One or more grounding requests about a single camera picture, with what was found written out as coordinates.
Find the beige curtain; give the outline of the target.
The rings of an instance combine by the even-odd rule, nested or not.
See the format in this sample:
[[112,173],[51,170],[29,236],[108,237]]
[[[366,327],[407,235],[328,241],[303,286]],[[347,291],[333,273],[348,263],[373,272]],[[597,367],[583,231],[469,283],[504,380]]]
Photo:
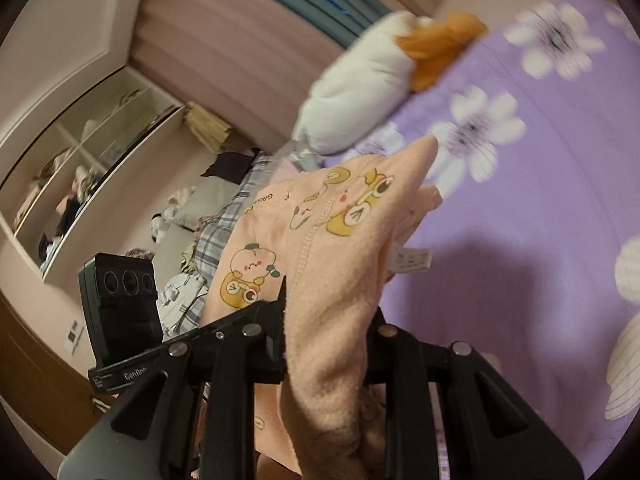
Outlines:
[[[431,14],[444,0],[378,0]],[[308,87],[343,48],[277,0],[141,0],[131,64],[263,148],[290,136]]]

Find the dark navy garment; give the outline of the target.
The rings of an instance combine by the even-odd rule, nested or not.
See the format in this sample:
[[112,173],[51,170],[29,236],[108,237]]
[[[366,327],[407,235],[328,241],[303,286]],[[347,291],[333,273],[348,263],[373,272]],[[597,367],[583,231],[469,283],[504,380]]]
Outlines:
[[217,177],[240,184],[254,166],[259,150],[251,150],[250,154],[240,152],[222,152],[216,160],[202,173],[203,178]]

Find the purple floral bed sheet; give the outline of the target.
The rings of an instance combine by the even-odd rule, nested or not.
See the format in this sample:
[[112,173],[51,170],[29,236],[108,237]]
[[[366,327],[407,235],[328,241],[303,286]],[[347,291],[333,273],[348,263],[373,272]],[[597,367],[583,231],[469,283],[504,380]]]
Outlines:
[[506,22],[330,164],[422,136],[430,270],[382,309],[468,342],[604,479],[639,411],[639,39],[608,0],[495,0]]

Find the orange cartoon print garment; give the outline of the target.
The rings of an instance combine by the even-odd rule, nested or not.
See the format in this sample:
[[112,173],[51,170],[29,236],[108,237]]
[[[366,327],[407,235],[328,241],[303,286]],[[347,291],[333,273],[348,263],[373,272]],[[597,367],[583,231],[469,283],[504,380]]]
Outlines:
[[377,479],[384,412],[363,383],[367,331],[390,255],[442,198],[425,183],[437,141],[366,155],[261,190],[231,233],[203,323],[285,299],[288,371],[255,390],[255,446],[305,479]]

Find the brown wooden furniture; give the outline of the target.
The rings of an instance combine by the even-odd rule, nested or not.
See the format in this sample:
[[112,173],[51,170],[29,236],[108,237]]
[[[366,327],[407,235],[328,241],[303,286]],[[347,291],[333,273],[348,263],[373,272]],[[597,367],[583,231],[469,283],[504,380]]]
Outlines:
[[66,455],[110,408],[114,396],[90,382],[44,344],[1,299],[1,396],[26,424]]

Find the white wall shelf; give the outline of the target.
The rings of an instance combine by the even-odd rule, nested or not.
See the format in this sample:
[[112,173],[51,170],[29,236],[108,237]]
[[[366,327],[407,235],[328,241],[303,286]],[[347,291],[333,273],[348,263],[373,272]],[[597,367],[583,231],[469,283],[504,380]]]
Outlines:
[[57,282],[81,237],[171,133],[186,107],[126,66],[104,78],[32,140],[4,146],[1,218],[46,283]]

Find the plaid blanket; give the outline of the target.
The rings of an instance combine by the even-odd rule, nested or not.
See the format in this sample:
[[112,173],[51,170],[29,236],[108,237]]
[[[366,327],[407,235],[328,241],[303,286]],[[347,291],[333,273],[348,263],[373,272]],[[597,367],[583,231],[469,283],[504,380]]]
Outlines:
[[222,189],[229,184],[221,180],[211,191],[204,193],[205,203],[212,206],[214,197],[226,201],[220,211],[203,217],[195,231],[194,240],[183,247],[181,269],[160,275],[160,258],[153,259],[158,293],[157,309],[164,338],[170,339],[195,330],[200,325],[206,295],[217,272],[222,252],[236,222],[242,216],[258,190],[270,179],[272,157],[259,154],[246,176],[233,190]]

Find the white and orange plush pillow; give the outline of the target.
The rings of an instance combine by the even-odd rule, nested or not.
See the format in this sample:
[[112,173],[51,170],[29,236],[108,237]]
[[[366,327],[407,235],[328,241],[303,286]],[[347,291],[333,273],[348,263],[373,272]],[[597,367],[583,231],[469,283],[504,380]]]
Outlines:
[[436,21],[408,11],[383,16],[365,30],[310,87],[292,139],[320,155],[364,138],[413,93],[436,84],[487,32],[466,11]]

